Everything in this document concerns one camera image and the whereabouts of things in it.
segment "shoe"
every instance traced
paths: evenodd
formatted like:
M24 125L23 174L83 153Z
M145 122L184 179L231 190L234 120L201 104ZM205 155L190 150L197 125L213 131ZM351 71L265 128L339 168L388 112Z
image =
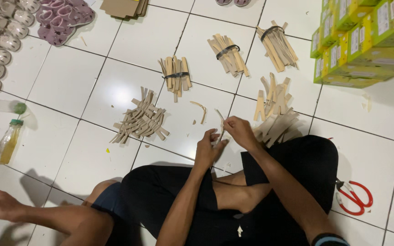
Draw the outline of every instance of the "shoe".
M244 7L250 3L250 0L233 0L233 3L238 7Z
M55 17L49 25L50 31L47 35L47 41L56 47L64 45L75 33L75 27L68 26L68 21L61 16Z
M215 0L218 5L228 5L232 0Z

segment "label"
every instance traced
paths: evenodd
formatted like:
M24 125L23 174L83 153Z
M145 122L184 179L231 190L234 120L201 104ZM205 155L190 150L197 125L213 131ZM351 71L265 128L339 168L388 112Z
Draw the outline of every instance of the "label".
M329 20L330 20L330 18L331 18L331 16L329 16L325 20L325 29L323 30L323 37L324 38L329 36Z
M317 45L319 43L319 38L320 38L319 32L314 34L314 36L313 36L313 51L315 51L317 49Z
M394 19L394 1L390 3L390 15L391 19Z
M344 82L340 82L340 81L332 81L331 84L332 85L344 85L344 86L354 86L355 85L352 83L344 83Z
M317 61L316 61L316 78L320 76L321 60L322 59L317 59Z
M363 43L363 42L364 42L364 30L365 30L364 27L362 27L362 28L360 29L360 43Z
M346 0L340 0L340 20L346 14Z
M331 68L335 67L337 64L337 47L334 46L331 49Z
M394 65L394 59L378 58L372 61L375 64Z
M358 28L352 32L351 37L351 55L358 51Z
M342 57L342 47L338 46L337 48L337 59L340 59Z
M360 71L353 71L351 73L349 73L350 75L353 76L360 76L360 77L367 77L367 78L371 78L373 76L375 76L375 73L370 73L370 72L360 72Z
M378 8L378 36L389 29L388 2Z

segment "person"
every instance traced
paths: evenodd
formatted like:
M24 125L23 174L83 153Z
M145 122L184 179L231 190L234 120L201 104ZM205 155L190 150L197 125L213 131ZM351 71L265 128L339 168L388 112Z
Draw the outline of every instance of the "person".
M215 129L197 144L193 167L147 165L121 183L98 184L82 206L32 208L0 191L0 219L65 232L62 245L128 245L129 221L156 245L346 246L327 219L338 154L331 141L305 136L264 148L249 122L229 117L224 129L247 152L244 170L212 179L227 141Z

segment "black pants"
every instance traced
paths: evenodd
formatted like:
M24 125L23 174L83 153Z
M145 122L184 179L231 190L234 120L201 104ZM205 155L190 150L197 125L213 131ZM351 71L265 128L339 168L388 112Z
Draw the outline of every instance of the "black pants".
M331 141L309 135L276 144L267 152L329 213L338 165L338 153ZM268 182L248 152L241 153L241 157L248 186ZM147 165L124 177L121 185L123 200L155 238L190 171L188 167ZM238 214L237 210L217 210L208 171L200 187L186 245L308 245L305 233L284 209L274 191L252 212L241 218ZM243 229L241 238L237 232L239 226Z

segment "white tile floor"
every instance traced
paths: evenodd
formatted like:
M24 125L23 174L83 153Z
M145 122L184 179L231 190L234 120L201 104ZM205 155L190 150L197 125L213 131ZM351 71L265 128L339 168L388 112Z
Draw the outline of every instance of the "white tile floor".
M193 165L203 132L219 128L214 108L224 117L261 123L253 122L255 98L263 89L260 77L268 80L273 72L279 83L292 79L288 92L294 97L291 106L301 113L299 130L333 137L338 177L372 191L370 213L350 216L334 202L331 221L353 246L394 246L394 79L363 90L312 83L309 39L319 25L321 0L252 0L243 9L232 3L220 7L214 0L150 0L146 17L130 21L111 18L99 9L101 3L92 6L98 15L95 22L79 28L65 46L50 47L38 39L35 24L22 48L12 53L0 98L27 101L30 116L10 164L0 166L0 189L38 207L62 201L80 204L98 182L120 180L136 167ZM288 40L299 56L300 70L278 74L264 57L254 27L268 28L272 20L289 22L286 33L292 36ZM206 42L216 33L241 47L250 77L224 74ZM178 103L163 87L157 64L157 59L173 54L187 58L193 81ZM171 134L165 141L153 135L142 141L130 138L124 146L109 144L113 123L134 107L130 101L139 99L140 86L153 90L154 103L167 110L164 128ZM373 101L369 113L361 107L364 93ZM192 125L193 120L200 122L202 112L189 101L207 107L203 125ZM0 139L16 117L0 113ZM231 142L215 164L216 176L241 170L241 151ZM347 199L344 203L357 209ZM144 228L141 235L144 245L156 243ZM0 221L3 246L54 246L62 238L44 227Z

